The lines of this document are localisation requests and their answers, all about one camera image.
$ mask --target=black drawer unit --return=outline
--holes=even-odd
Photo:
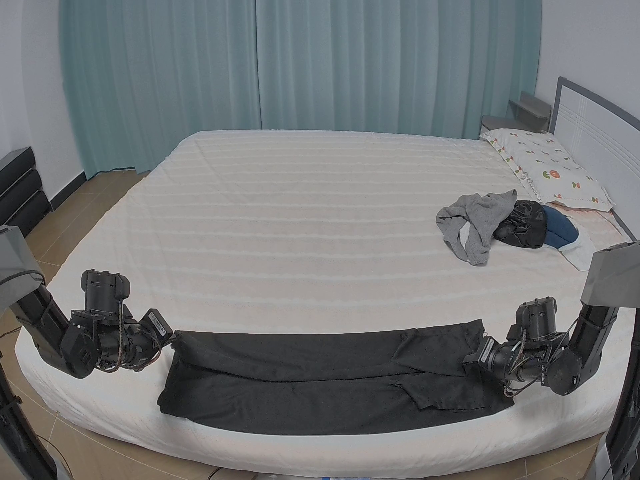
[[[0,225],[18,226],[27,236],[49,210],[32,149],[11,151],[0,159]]]

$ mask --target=gray headboard frame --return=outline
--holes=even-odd
[[[609,100],[604,99],[602,96],[597,95],[595,92],[589,91],[585,87],[582,87],[581,85],[578,85],[574,82],[571,82],[571,80],[568,80],[567,78],[560,76],[558,77],[558,84],[556,86],[556,101],[554,103],[553,113],[551,114],[551,123],[549,124],[549,132],[554,133],[556,131],[556,121],[558,117],[558,108],[560,107],[560,96],[562,92],[562,87],[567,87],[567,89],[571,89],[572,91],[577,92],[582,96],[585,96],[585,98],[593,101],[594,103],[597,103],[598,105],[605,108],[612,114],[615,114],[617,117],[619,117],[623,121],[626,121],[626,123],[633,126],[633,128],[635,128],[636,130],[640,131],[640,119],[632,116],[626,110],[620,108],[618,105],[615,105]],[[623,222],[623,220],[620,219],[619,215],[615,211],[612,211],[612,213],[616,218],[618,224],[620,224],[620,226],[627,232],[629,237],[632,240],[636,240],[636,237],[633,235],[633,233],[631,233],[628,226]]]

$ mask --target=pile of clothes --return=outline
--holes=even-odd
[[[471,265],[487,262],[495,238],[528,249],[554,247],[578,270],[589,270],[595,246],[587,231],[551,206],[517,197],[515,189],[460,196],[438,212],[436,224],[454,254]]]

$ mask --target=black pole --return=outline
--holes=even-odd
[[[56,463],[25,418],[21,403],[0,365],[0,445],[29,480],[58,480]]]
[[[636,308],[634,334],[625,382],[618,407],[607,433],[607,450],[614,480],[625,478],[634,468],[640,441],[640,308]]]

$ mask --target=white wall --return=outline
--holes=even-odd
[[[62,89],[60,0],[0,0],[0,157],[31,146],[44,192],[83,171]]]
[[[551,105],[558,76],[640,118],[640,0],[542,0],[536,96]]]

